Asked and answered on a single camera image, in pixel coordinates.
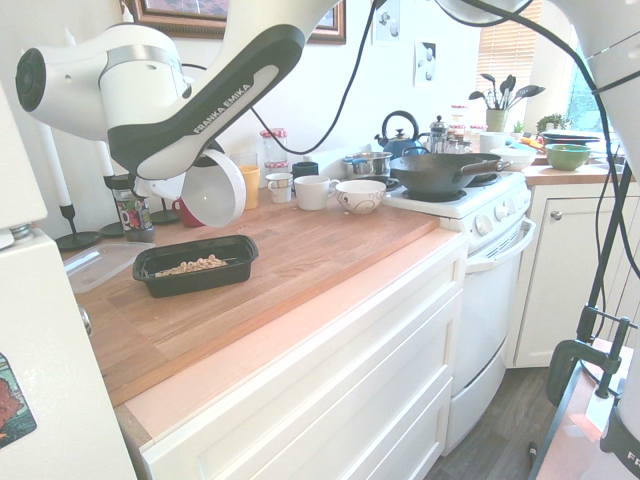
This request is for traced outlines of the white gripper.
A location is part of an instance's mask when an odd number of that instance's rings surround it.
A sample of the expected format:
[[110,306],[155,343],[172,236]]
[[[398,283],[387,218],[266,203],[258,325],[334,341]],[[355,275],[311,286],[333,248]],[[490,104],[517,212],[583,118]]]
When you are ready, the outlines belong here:
[[177,200],[181,196],[184,181],[184,173],[165,180],[146,180],[136,177],[133,192],[139,197],[156,196],[168,200]]

